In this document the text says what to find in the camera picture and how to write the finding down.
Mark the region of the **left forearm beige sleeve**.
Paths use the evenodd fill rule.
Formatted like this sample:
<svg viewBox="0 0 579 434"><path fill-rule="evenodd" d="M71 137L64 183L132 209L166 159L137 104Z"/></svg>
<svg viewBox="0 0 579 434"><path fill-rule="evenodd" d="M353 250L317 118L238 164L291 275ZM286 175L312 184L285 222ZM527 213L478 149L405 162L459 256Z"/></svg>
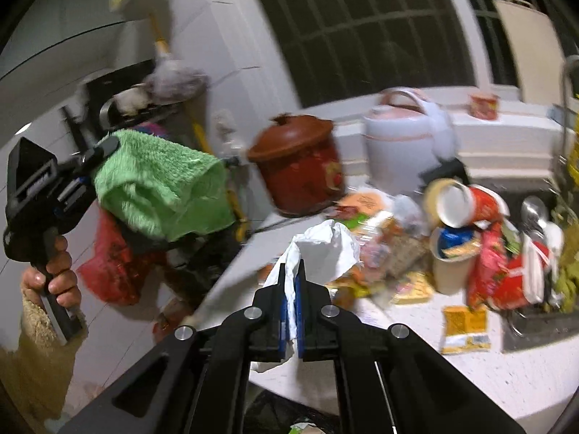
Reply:
<svg viewBox="0 0 579 434"><path fill-rule="evenodd" d="M17 414L36 433L60 417L87 328L63 345L46 312L22 299L21 334L15 351L1 351L1 384Z"/></svg>

